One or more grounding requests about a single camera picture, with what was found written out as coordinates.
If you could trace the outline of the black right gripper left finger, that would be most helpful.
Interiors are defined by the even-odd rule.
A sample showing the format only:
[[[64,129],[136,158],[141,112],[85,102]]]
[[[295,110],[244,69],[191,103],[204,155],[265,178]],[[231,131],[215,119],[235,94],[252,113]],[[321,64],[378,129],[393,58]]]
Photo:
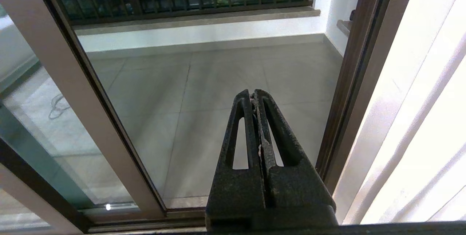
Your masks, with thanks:
[[[245,124],[248,169],[233,168],[241,119]],[[233,100],[205,208],[208,229],[250,229],[254,214],[266,207],[256,125],[249,91],[243,90]]]

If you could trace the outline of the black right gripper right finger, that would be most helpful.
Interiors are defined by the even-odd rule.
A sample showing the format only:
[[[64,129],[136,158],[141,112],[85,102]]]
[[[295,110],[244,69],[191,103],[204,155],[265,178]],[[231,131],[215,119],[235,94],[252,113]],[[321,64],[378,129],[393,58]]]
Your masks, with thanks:
[[[256,89],[266,215],[277,228],[335,227],[336,204],[268,92]]]

